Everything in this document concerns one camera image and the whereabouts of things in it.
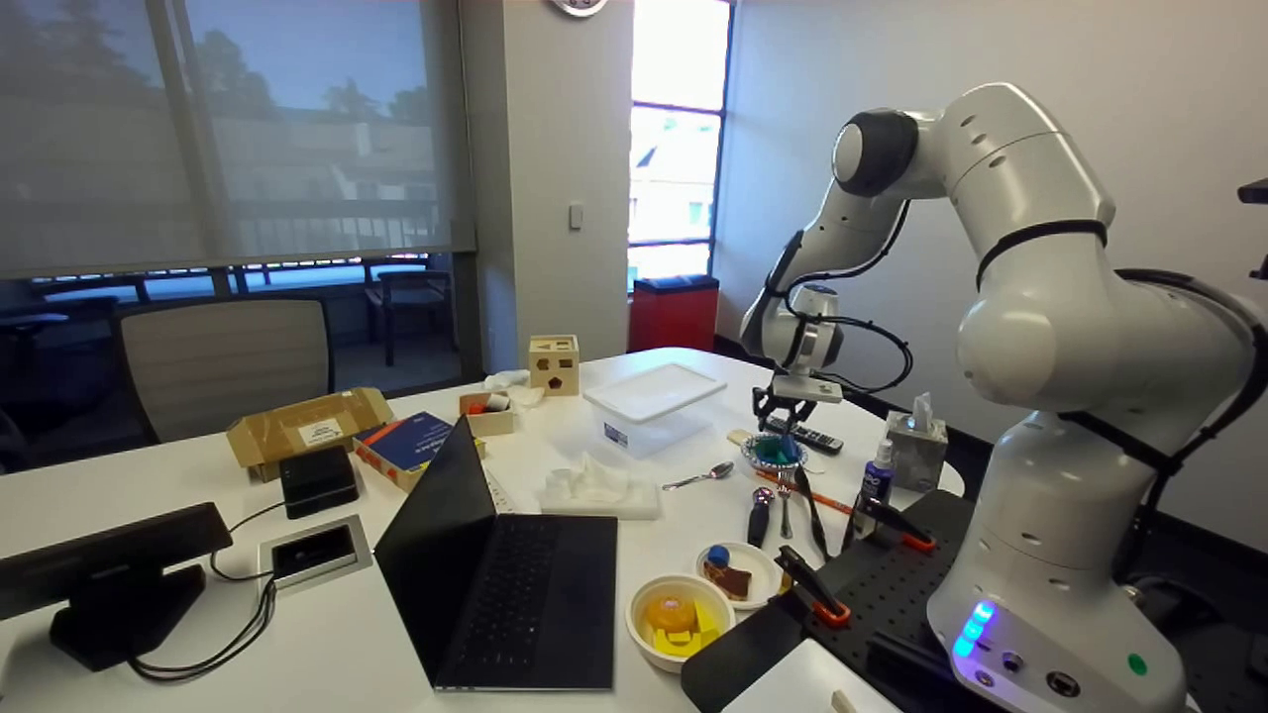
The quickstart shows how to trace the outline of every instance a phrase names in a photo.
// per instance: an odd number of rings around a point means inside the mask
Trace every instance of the wall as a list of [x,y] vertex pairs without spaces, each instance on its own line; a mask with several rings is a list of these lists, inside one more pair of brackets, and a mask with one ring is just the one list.
[[[1074,133],[1118,203],[1114,265],[1186,268],[1268,314],[1268,209],[1238,187],[1268,174],[1268,5],[1256,0],[740,0],[729,133],[721,166],[721,331],[739,331],[783,236],[824,193],[838,131],[864,108],[942,108],[1011,79]],[[1017,412],[972,392],[956,325],[972,305],[975,254],[949,203],[913,209],[905,242],[867,276],[839,285],[843,309],[875,316],[914,350],[914,376],[886,392],[931,392],[956,429],[995,438]],[[856,382],[896,370],[848,345]],[[1268,551],[1268,404],[1189,458],[1165,511]]]
[[628,354],[636,5],[568,21],[547,0],[462,0],[482,364],[531,331]]

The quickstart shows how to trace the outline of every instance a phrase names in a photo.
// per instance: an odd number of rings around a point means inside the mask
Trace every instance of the black laptop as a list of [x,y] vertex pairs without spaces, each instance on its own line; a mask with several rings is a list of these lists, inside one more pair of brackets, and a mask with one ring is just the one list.
[[377,561],[432,684],[616,688],[616,520],[495,515],[459,419]]

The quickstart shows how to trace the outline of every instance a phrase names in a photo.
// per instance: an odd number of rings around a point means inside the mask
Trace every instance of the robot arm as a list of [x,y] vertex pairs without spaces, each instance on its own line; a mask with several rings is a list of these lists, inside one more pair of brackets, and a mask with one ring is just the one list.
[[839,131],[820,214],[740,322],[774,392],[824,399],[815,370],[839,331],[815,350],[805,325],[838,302],[805,288],[879,260],[913,198],[953,198],[978,254],[963,376],[1034,409],[1000,438],[926,601],[956,676],[1005,710],[1182,710],[1182,658],[1118,589],[1114,553],[1148,482],[1263,392],[1263,325],[1189,276],[1111,268],[1111,198],[1032,94],[992,85],[942,115],[867,110]]

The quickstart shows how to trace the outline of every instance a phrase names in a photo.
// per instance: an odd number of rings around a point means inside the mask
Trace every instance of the yellow bowl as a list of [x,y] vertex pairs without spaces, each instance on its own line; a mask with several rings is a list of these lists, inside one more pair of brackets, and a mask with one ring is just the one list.
[[666,673],[735,625],[729,599],[696,574],[657,574],[628,607],[628,631],[643,658]]

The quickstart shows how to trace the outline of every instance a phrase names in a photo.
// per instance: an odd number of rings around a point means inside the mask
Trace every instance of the white table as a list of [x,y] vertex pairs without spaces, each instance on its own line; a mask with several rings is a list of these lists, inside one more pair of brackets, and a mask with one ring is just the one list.
[[[764,370],[745,360],[655,350],[583,364],[583,384],[636,376],[655,364],[690,364],[721,376],[729,387],[708,399],[715,424],[687,437],[657,457],[628,457],[604,438],[597,412],[583,395],[550,395],[519,412],[519,433],[493,437],[488,479],[505,511],[535,511],[535,495],[554,469],[597,465],[616,477],[675,482],[715,465],[739,458],[729,438],[739,429],[752,433],[750,395],[769,382]],[[394,399],[396,415],[436,412],[456,419],[456,395],[472,387],[444,387]],[[820,404],[807,419],[843,438],[838,458],[807,457],[814,489],[853,500],[864,458],[885,437],[885,419],[853,404]],[[628,636],[628,601],[637,582],[661,569],[692,569],[708,544],[745,540],[752,479],[721,479],[666,491],[661,520],[620,528],[620,684],[616,692],[436,692],[408,644],[396,607],[377,566],[350,569],[316,588],[282,589],[275,625],[229,667],[190,684],[145,684],[126,667],[87,673],[66,654],[48,644],[48,622],[60,607],[0,622],[0,710],[20,713],[75,713],[75,710],[690,710],[679,676],[643,660]],[[942,469],[942,491],[963,491],[963,479]],[[226,437],[197,437],[120,457],[20,473],[0,479],[0,559],[48,548],[60,540],[91,533],[159,511],[214,500],[226,524],[282,504],[279,482],[248,482],[233,465]],[[406,504],[396,489],[370,477],[363,495],[311,520],[282,511],[242,528],[233,551],[222,553],[226,569],[258,569],[263,544],[311,529],[328,520],[359,515],[370,548]],[[843,515],[820,508],[828,544],[838,551]],[[820,561],[807,544],[807,511],[794,504],[794,548]],[[238,635],[248,618],[258,589],[210,580],[206,593],[180,622],[180,631],[145,654],[145,660],[197,660]]]

